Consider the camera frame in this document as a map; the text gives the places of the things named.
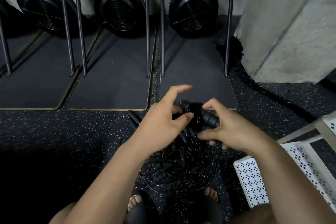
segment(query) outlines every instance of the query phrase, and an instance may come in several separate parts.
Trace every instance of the concrete column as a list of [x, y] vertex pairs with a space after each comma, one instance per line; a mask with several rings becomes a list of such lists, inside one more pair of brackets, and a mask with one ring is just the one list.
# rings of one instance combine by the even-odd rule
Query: concrete column
[[336, 0], [248, 0], [235, 35], [256, 82], [319, 82], [336, 68]]

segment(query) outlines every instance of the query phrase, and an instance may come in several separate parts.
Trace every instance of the fan housing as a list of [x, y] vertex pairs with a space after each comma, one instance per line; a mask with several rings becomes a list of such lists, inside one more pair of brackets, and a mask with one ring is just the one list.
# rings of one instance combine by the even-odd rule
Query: fan housing
[[211, 33], [218, 14], [218, 0], [170, 0], [170, 26], [182, 36]]
[[144, 0], [95, 0], [94, 9], [99, 22], [115, 35], [136, 37], [145, 32]]
[[[65, 22], [62, 0], [17, 0], [22, 12], [36, 21], [50, 34], [65, 37]], [[78, 36], [76, 5], [73, 0], [66, 0], [69, 31], [72, 37]]]

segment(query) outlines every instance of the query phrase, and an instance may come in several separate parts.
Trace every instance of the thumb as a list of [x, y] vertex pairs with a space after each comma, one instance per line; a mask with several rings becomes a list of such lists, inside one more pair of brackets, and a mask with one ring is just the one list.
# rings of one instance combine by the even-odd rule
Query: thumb
[[214, 128], [214, 129], [207, 129], [204, 130], [200, 133], [197, 134], [197, 137], [199, 139], [204, 139], [204, 140], [211, 140], [211, 139], [217, 139], [218, 140], [218, 128]]
[[178, 117], [176, 120], [174, 120], [174, 123], [176, 127], [179, 129], [179, 131], [182, 131], [188, 123], [193, 119], [194, 114], [192, 112], [187, 112], [180, 117]]

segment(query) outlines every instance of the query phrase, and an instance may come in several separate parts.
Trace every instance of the metal rod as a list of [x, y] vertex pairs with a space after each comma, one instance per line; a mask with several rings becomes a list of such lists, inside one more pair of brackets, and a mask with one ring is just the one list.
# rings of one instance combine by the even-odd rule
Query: metal rod
[[165, 0], [161, 0], [161, 76], [165, 76]]
[[83, 37], [83, 28], [82, 28], [82, 6], [81, 0], [76, 0], [77, 3], [77, 20], [79, 27], [79, 39], [81, 40], [81, 48], [82, 48], [82, 60], [83, 60], [83, 77], [87, 74], [87, 65], [86, 65], [86, 52], [85, 52], [85, 43]]
[[146, 46], [147, 46], [147, 70], [146, 70], [146, 77], [149, 78], [149, 69], [150, 69], [150, 47], [149, 47], [149, 0], [145, 0], [146, 4]]
[[230, 52], [230, 28], [231, 28], [231, 20], [232, 20], [232, 10], [233, 10], [233, 0], [229, 0], [229, 9], [227, 13], [227, 34], [226, 34], [225, 67], [224, 67], [225, 77], [228, 76], [229, 52]]
[[63, 16], [64, 16], [64, 23], [65, 23], [66, 39], [68, 40], [68, 49], [69, 49], [69, 58], [70, 58], [70, 67], [71, 67], [70, 76], [73, 76], [75, 74], [74, 56], [72, 53], [72, 43], [71, 43], [70, 32], [69, 32], [69, 22], [68, 22], [67, 1], [66, 0], [62, 0], [62, 6], [63, 6]]
[[2, 18], [1, 17], [0, 17], [0, 35], [1, 35], [3, 53], [5, 55], [5, 60], [6, 60], [7, 75], [11, 75], [12, 74], [11, 57], [9, 56], [7, 39], [6, 39], [5, 34], [3, 32]]

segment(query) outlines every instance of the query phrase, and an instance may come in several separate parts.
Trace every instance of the left hand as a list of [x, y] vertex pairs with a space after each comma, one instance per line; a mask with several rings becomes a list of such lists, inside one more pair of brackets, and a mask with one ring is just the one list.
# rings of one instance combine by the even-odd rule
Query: left hand
[[177, 95], [191, 88], [191, 85], [170, 87], [163, 99], [153, 104], [141, 121], [130, 139], [141, 147], [147, 156], [167, 147], [194, 117], [193, 113], [185, 113], [176, 120], [172, 119], [172, 114], [182, 113], [180, 107], [173, 105]]

